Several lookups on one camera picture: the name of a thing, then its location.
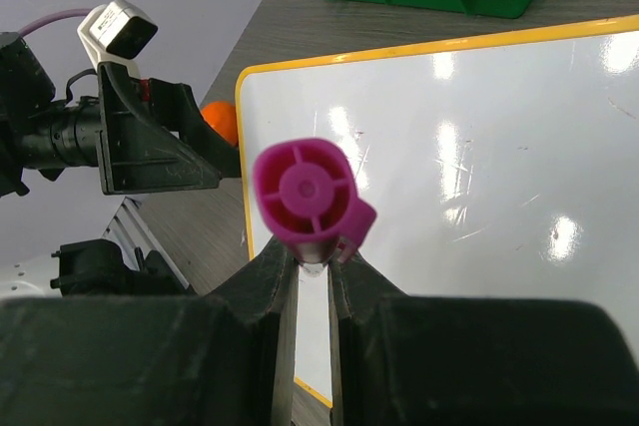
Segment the wood grain surface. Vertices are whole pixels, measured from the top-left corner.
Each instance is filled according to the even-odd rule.
[[[240,72],[251,65],[636,13],[639,0],[534,0],[517,20],[354,2],[263,0],[206,102],[232,101]],[[240,181],[223,181],[215,191],[153,195],[141,214],[199,293],[248,260]],[[327,425],[327,408],[298,388],[294,421]]]

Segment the yellow border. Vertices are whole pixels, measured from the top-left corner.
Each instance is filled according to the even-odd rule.
[[[451,52],[472,49],[484,49],[488,47],[504,47],[516,44],[530,44],[534,42],[548,42],[553,40],[576,39],[580,37],[593,37],[597,35],[618,34],[639,30],[639,15],[628,17],[618,17],[614,19],[594,20],[581,22],[578,24],[557,25],[553,27],[542,27],[538,29],[520,30],[514,32],[503,32],[499,34],[481,35],[477,37],[466,37],[452,40],[441,40],[423,44],[404,45],[400,47],[388,47],[384,49],[366,50],[362,52],[352,52],[341,55],[328,55],[325,57],[315,57],[311,59],[291,60],[288,62],[278,62],[274,64],[257,65],[245,69],[236,84],[236,109],[238,113],[238,132],[240,136],[240,157],[242,159],[242,178],[247,177],[245,152],[244,152],[244,132],[242,122],[241,91],[242,84],[251,74],[273,72],[278,70],[303,69],[306,67],[318,67],[331,64],[345,64],[348,62],[362,62],[365,60],[391,59],[395,57],[408,57],[412,55],[435,54],[439,52]],[[251,213],[249,212],[249,191],[247,183],[242,181],[244,192],[244,208],[247,225],[251,224]],[[253,235],[251,229],[247,227],[247,239],[249,244],[249,256],[255,256],[253,246]],[[330,401],[317,393],[306,383],[296,378],[296,383],[313,397],[331,407]]]

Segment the magenta plastic object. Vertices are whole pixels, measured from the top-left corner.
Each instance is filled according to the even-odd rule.
[[[336,145],[295,140],[262,152],[253,171],[268,229],[305,263],[325,263],[340,250],[349,259],[377,213],[357,195],[352,170]]]

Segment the gray wall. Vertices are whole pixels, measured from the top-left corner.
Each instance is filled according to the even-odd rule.
[[[108,1],[0,0],[0,31],[16,30],[58,10],[94,7]],[[145,10],[160,27],[156,38],[139,58],[142,75],[188,83],[200,101],[261,0],[130,1]],[[78,23],[78,20],[59,22],[28,37],[59,93],[63,92],[67,78],[91,66],[75,33]],[[95,80],[82,81],[79,93],[95,93]],[[95,218],[108,222],[112,206],[101,199],[97,171],[67,171],[60,181],[61,186],[70,185],[76,195],[61,195],[61,189],[45,185],[38,176],[32,175],[28,186],[34,192],[30,196],[0,200],[0,265],[48,252],[52,242],[86,239],[78,233],[92,235],[101,223]],[[73,203],[74,198],[82,199],[82,205]],[[55,238],[50,225],[42,228],[43,223],[39,221],[42,209],[46,210],[47,218],[60,219]],[[65,220],[70,210],[77,214]],[[93,228],[84,227],[89,223]],[[19,247],[16,238],[22,238]]]

